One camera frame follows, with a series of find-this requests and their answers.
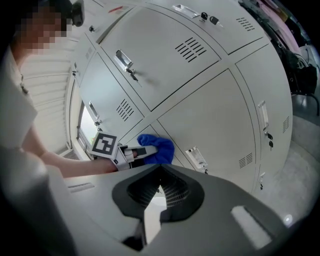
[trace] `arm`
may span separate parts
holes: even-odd
[[[22,148],[41,158],[46,165],[58,167],[64,178],[107,174],[117,171],[117,167],[109,159],[100,158],[93,161],[71,160],[47,151],[34,127],[31,127],[27,133]]]

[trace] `blue rag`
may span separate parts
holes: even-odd
[[[144,158],[147,164],[171,164],[174,159],[175,147],[173,142],[167,138],[156,137],[150,134],[141,134],[138,137],[141,146],[155,146],[158,152]]]

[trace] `air vent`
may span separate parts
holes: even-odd
[[[250,164],[252,161],[253,161],[253,156],[252,156],[252,153],[248,154],[246,157],[246,164]]]
[[[244,158],[241,158],[239,160],[239,166],[240,166],[240,169],[245,167],[246,165],[250,164],[252,161],[253,161],[253,155],[252,153],[248,154],[246,157]]]
[[[87,53],[85,54],[86,59],[89,59],[90,54],[92,53],[92,48],[89,47],[89,50],[87,51]]]
[[[188,63],[205,53],[207,50],[193,37],[175,48]]]
[[[240,169],[246,166],[246,158],[242,158],[239,160]]]
[[[247,21],[245,18],[237,18],[236,19],[240,25],[242,25],[242,27],[245,28],[246,31],[251,31],[251,30],[254,30],[254,26],[251,25],[251,23],[249,21]]]
[[[116,109],[119,116],[122,118],[122,120],[127,121],[127,119],[133,114],[134,110],[130,106],[130,104],[124,99],[121,104]]]
[[[284,134],[285,131],[289,128],[289,116],[286,118],[286,120],[284,120],[283,122],[283,130],[282,130],[282,133]]]

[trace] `white locker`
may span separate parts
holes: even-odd
[[[71,63],[71,69],[75,72],[75,78],[79,86],[81,86],[88,63],[95,51],[95,47],[89,41],[86,34],[83,34],[80,38],[80,41],[76,45]]]
[[[291,93],[284,67],[280,60],[275,59],[279,57],[269,44],[236,64],[250,90],[258,115],[261,159],[272,153],[265,132],[272,135],[274,148],[284,147],[286,154],[291,139]],[[262,102],[265,102],[266,116],[259,108]]]
[[[102,130],[120,139],[143,118],[98,53],[88,65],[80,94]]]
[[[101,47],[150,110],[220,58],[189,28],[147,8],[135,7]],[[137,81],[124,71],[135,70]]]
[[[94,29],[91,31],[91,36],[95,42],[100,44],[113,26],[133,7],[134,5],[130,4],[107,2],[90,24]]]
[[[149,125],[147,128],[145,128],[142,132],[140,132],[137,136],[135,136],[133,139],[131,139],[128,143],[126,143],[126,145],[130,148],[130,147],[138,147],[140,146],[137,139],[139,137],[139,135],[141,134],[151,134],[154,135],[156,137],[159,137],[159,135],[157,134],[157,132],[151,127],[151,125]],[[175,166],[181,166],[184,167],[181,162],[177,159],[177,157],[174,155],[173,156],[173,160],[172,160],[172,164]]]
[[[264,36],[264,32],[257,22],[237,2],[232,0],[150,0],[149,3],[164,7],[191,20],[205,30],[225,51],[231,54],[236,50],[256,41]],[[192,18],[173,6],[183,5],[201,14],[207,13],[219,19],[221,26],[213,25],[208,17],[206,22],[201,18]]]
[[[187,158],[185,152],[197,146],[210,175],[251,192],[256,163],[253,127],[246,102],[229,70],[158,121]]]

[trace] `floor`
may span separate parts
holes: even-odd
[[[293,116],[284,168],[263,186],[268,190],[258,187],[253,195],[272,208],[286,225],[308,215],[320,192],[320,126]]]

